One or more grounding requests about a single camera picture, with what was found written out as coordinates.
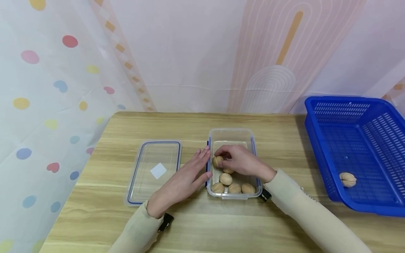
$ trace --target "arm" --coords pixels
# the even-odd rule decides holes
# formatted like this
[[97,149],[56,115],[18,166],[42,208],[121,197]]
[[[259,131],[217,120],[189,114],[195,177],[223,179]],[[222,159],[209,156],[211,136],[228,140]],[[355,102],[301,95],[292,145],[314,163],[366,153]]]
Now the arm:
[[147,205],[148,201],[136,210],[109,253],[143,253],[156,241],[163,217],[156,219],[150,216],[146,210]]
[[211,156],[209,147],[197,150],[193,158],[181,167],[151,198],[143,203],[130,220],[109,253],[144,253],[156,241],[166,210],[190,197],[208,179],[211,172],[197,177]]
[[215,155],[231,158],[222,161],[220,167],[260,178],[276,206],[297,221],[322,250],[331,253],[371,252],[342,221],[309,197],[292,178],[282,170],[276,172],[244,146],[224,145]]
[[298,222],[325,252],[371,252],[341,220],[309,197],[282,170],[264,187],[271,193],[274,204]]

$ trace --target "white square label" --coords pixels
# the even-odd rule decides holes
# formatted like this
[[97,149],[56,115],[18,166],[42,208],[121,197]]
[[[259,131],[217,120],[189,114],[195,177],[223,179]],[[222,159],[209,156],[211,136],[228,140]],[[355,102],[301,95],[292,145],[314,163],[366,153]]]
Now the white square label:
[[161,163],[159,163],[153,169],[151,169],[151,173],[156,179],[159,179],[161,176],[163,176],[163,174],[166,173],[166,171],[167,171],[166,168]]

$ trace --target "plastic container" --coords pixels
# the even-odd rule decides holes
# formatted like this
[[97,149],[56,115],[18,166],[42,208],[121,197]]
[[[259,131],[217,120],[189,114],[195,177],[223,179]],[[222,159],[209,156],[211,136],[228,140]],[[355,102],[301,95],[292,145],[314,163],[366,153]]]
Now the plastic container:
[[[328,196],[359,212],[405,217],[405,121],[388,102],[309,97],[305,127]],[[339,174],[356,185],[343,187]]]
[[142,143],[135,158],[134,171],[124,196],[128,206],[140,206],[179,169],[179,140],[148,140]]
[[254,176],[245,176],[238,173],[233,173],[232,178],[234,183],[242,185],[243,183],[250,183],[256,188],[254,194],[229,194],[228,187],[225,187],[225,193],[213,193],[211,186],[219,182],[220,174],[222,170],[215,168],[212,165],[212,158],[215,151],[217,151],[222,145],[244,145],[250,152],[256,155],[256,146],[254,143],[253,132],[245,128],[216,128],[209,132],[208,145],[211,150],[211,158],[207,164],[207,171],[211,171],[213,176],[206,183],[208,193],[214,197],[220,197],[222,199],[236,199],[247,200],[248,198],[256,198],[262,194],[262,183]]

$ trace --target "curtain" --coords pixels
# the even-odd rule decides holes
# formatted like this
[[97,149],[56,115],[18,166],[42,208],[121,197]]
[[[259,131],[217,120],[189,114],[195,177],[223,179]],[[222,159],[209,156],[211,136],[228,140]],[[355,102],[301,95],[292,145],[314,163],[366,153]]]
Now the curtain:
[[117,111],[405,113],[402,0],[0,2],[0,253],[38,252]]

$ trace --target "hand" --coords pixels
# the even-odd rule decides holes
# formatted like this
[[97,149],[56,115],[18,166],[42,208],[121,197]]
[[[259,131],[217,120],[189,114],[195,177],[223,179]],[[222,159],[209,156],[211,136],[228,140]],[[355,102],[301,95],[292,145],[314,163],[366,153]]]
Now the hand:
[[243,145],[224,145],[214,155],[228,159],[218,164],[220,168],[226,167],[242,175],[256,176],[263,183],[270,182],[276,175],[272,167],[260,161]]
[[146,207],[148,214],[159,219],[170,206],[190,197],[207,182],[212,177],[211,172],[205,172],[197,179],[196,177],[210,157],[211,151],[208,146],[202,151],[197,150],[193,158],[151,196]]

